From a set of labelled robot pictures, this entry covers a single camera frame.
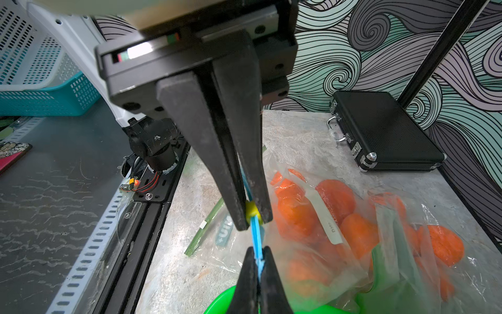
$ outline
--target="briefcase latch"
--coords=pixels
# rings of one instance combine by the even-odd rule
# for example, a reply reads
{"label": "briefcase latch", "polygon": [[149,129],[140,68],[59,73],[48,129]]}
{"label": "briefcase latch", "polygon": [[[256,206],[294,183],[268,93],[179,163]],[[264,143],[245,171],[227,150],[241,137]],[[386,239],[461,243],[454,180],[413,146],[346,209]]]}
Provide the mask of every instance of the briefcase latch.
{"label": "briefcase latch", "polygon": [[361,151],[361,144],[359,142],[356,142],[354,147],[352,147],[352,150],[350,151],[352,153],[352,156],[357,157],[359,152]]}
{"label": "briefcase latch", "polygon": [[329,101],[329,111],[331,112],[332,115],[335,114],[336,106],[338,103],[336,102],[335,95],[331,96],[331,99]]}

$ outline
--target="red wire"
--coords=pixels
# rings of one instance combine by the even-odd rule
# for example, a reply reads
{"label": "red wire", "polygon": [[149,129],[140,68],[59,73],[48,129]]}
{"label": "red wire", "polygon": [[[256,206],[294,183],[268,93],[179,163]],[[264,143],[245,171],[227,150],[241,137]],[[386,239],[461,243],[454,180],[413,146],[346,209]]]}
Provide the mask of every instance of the red wire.
{"label": "red wire", "polygon": [[160,175],[157,176],[157,179],[155,180],[155,183],[152,184],[152,186],[150,186],[149,188],[147,188],[146,190],[141,190],[139,191],[139,193],[145,193],[145,192],[148,192],[150,191],[151,189],[153,189],[156,185],[157,185],[157,182],[159,182],[159,178],[160,178]]}
{"label": "red wire", "polygon": [[143,193],[143,192],[146,192],[146,191],[149,191],[150,189],[152,189],[152,187],[154,187],[157,182],[159,181],[159,178],[160,178],[160,175],[159,173],[155,173],[155,176],[154,178],[152,179],[152,181],[150,181],[150,183],[148,183],[147,185],[143,186],[143,187],[140,187],[136,190],[132,190],[133,192],[138,192],[138,193]]}
{"label": "red wire", "polygon": [[137,189],[132,189],[131,191],[132,192],[142,192],[143,189],[145,188],[150,188],[152,186],[152,184],[154,183],[154,181],[157,179],[157,176],[158,176],[158,173],[155,173],[155,176],[154,178],[152,179],[152,181],[150,181],[148,184],[146,184],[145,186],[142,186],[140,188],[137,188]]}

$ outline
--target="teal plastic basket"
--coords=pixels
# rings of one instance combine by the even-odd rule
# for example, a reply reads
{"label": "teal plastic basket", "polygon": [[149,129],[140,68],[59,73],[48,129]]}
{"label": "teal plastic basket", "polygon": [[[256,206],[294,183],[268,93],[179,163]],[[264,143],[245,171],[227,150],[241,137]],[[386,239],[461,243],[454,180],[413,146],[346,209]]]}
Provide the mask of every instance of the teal plastic basket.
{"label": "teal plastic basket", "polygon": [[82,72],[56,87],[1,91],[0,116],[80,116],[101,95]]}
{"label": "teal plastic basket", "polygon": [[0,8],[0,116],[80,116],[100,94],[58,42]]}

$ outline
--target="bag label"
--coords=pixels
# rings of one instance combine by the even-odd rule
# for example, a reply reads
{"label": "bag label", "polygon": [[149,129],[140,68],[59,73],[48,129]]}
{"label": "bag label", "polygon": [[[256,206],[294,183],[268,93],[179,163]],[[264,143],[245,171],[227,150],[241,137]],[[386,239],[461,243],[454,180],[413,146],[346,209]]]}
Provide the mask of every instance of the bag label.
{"label": "bag label", "polygon": [[233,229],[233,221],[230,215],[226,215],[225,219],[221,222],[220,229],[216,234],[216,245],[217,246],[226,246],[228,239],[230,238],[230,234]]}
{"label": "bag label", "polygon": [[322,228],[324,229],[324,232],[328,236],[329,241],[332,244],[343,243],[340,229],[338,228],[335,219],[333,219],[333,216],[329,212],[328,208],[326,207],[326,204],[322,200],[319,193],[314,188],[312,188],[311,186],[309,186],[308,184],[306,184],[305,182],[303,182],[294,175],[289,176],[289,179],[298,184],[299,186],[301,186],[305,190],[305,196],[312,203],[312,206],[314,206],[315,212],[317,213],[317,217],[319,218]]}

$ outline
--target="green bowl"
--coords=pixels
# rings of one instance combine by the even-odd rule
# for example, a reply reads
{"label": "green bowl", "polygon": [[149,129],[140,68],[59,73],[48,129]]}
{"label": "green bowl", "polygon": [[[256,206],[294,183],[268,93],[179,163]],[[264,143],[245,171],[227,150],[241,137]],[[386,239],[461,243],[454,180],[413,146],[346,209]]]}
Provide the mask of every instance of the green bowl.
{"label": "green bowl", "polygon": [[[213,302],[207,307],[204,314],[225,314],[230,306],[230,302],[233,298],[233,293],[235,292],[235,286],[228,288],[223,291],[219,296],[214,299]],[[296,312],[296,314],[347,314],[343,310],[334,308],[329,305],[320,306],[310,312]]]}

